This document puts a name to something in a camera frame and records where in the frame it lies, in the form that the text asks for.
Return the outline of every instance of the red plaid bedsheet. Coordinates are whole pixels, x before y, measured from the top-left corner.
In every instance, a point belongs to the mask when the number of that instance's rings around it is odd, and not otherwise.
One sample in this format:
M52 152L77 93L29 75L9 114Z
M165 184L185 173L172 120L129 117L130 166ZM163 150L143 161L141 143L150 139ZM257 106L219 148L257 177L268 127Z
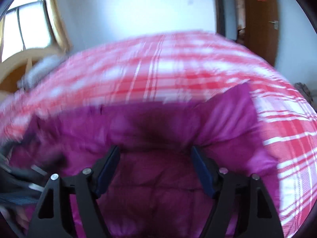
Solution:
M252 89L264 144L280 162L280 220L291 237L316 200L317 115L267 62L221 36L145 36L78 53L30 93L18 91L0 106L0 136L21 138L34 113L135 100L208 100L244 82Z

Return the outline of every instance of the headboard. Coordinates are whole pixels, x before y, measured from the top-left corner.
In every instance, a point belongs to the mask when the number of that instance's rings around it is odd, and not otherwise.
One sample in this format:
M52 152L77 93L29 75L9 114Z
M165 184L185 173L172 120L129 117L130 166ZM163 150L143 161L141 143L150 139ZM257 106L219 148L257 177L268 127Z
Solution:
M22 76L27 73L39 60L50 55L63 55L55 46L46 48L32 48L18 52L0 63L0 100L18 90L16 85Z

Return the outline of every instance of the wall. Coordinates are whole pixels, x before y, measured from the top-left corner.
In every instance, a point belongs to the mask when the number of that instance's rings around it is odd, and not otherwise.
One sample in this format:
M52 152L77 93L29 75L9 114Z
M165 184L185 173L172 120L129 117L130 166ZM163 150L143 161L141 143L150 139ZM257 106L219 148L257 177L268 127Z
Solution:
M280 14L275 67L291 83L317 90L317 34L296 0L277 0Z
M223 0L226 37L232 40L237 39L237 14L235 0Z
M131 36L216 31L214 0L57 0L74 52Z

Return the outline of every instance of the purple quilted garment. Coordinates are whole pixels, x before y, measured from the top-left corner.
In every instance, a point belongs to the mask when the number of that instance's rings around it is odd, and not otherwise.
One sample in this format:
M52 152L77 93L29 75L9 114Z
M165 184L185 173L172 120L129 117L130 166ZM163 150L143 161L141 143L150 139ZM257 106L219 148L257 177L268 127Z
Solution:
M68 165L59 174L70 176L118 145L122 154L116 175L98 200L110 233L199 237L213 200L194 171L192 145L220 167L259 174L279 209L277 160L263 146L249 92L248 84L241 84L207 102L83 107L46 120L34 116L26 134L35 132L36 139L16 149L11 164L29 167L62 151ZM71 202L78 235L85 237L74 196Z

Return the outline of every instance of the yellow curtain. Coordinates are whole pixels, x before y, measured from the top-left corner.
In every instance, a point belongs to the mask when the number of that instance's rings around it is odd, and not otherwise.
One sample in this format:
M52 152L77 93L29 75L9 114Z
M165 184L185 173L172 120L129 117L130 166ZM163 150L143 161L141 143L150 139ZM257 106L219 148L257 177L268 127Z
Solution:
M50 23L52 26L55 39L59 47L64 52L68 52L71 49L72 44L66 32L64 22L62 21L61 15L58 11L57 0L45 0L45 1L46 1L47 12L49 15L49 19L50 19Z
M5 21L5 16L0 21L0 62L2 62L4 21Z

